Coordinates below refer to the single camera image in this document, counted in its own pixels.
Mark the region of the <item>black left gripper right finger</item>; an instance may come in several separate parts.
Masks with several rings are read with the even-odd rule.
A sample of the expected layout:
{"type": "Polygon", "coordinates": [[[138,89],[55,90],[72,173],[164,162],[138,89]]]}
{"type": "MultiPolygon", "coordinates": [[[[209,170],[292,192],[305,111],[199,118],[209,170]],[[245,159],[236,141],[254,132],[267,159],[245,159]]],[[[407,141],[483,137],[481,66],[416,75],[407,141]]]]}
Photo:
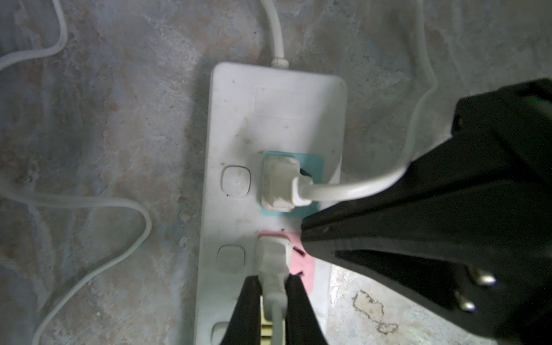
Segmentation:
{"type": "Polygon", "coordinates": [[[287,345],[327,345],[301,277],[289,275],[285,290],[288,299],[285,343],[287,345]]]}

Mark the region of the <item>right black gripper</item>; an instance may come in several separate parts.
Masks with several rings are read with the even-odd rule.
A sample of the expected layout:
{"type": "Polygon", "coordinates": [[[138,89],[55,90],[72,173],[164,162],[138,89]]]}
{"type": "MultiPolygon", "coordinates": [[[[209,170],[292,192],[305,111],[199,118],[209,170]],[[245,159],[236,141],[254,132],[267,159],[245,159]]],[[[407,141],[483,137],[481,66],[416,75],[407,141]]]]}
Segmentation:
{"type": "Polygon", "coordinates": [[[391,188],[305,218],[307,253],[493,339],[551,343],[551,81],[460,99],[391,188]]]}

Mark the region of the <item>white round fan plug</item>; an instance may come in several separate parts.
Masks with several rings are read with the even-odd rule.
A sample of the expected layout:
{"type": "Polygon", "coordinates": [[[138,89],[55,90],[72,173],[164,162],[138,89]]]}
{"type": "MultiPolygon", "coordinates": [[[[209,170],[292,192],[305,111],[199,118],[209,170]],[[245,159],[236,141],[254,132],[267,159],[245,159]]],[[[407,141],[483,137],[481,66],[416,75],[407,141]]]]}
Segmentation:
{"type": "Polygon", "coordinates": [[[262,286],[264,315],[273,323],[286,315],[285,285],[290,275],[292,248],[287,237],[264,236],[257,240],[254,272],[262,286]]]}

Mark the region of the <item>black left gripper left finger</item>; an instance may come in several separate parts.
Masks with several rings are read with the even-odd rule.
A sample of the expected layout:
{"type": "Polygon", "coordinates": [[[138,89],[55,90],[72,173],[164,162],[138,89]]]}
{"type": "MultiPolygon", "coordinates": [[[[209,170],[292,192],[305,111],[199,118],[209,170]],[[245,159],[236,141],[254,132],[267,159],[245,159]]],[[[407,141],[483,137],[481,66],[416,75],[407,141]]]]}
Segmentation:
{"type": "Polygon", "coordinates": [[[262,287],[257,276],[245,279],[221,345],[260,345],[262,287]]]}

